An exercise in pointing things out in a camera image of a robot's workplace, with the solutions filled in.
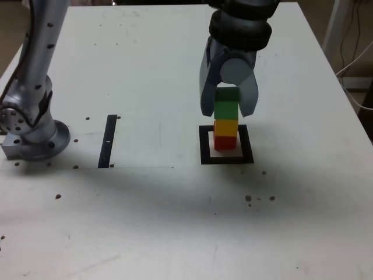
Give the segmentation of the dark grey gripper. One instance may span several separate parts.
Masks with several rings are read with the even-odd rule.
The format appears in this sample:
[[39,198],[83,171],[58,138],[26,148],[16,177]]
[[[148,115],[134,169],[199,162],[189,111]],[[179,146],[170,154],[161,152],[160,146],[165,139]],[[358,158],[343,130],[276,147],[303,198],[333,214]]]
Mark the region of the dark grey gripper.
[[[228,56],[222,64],[222,55]],[[259,97],[254,74],[257,51],[245,52],[208,40],[199,70],[200,109],[204,116],[214,112],[214,95],[222,81],[240,90],[240,111],[243,117],[253,115]]]

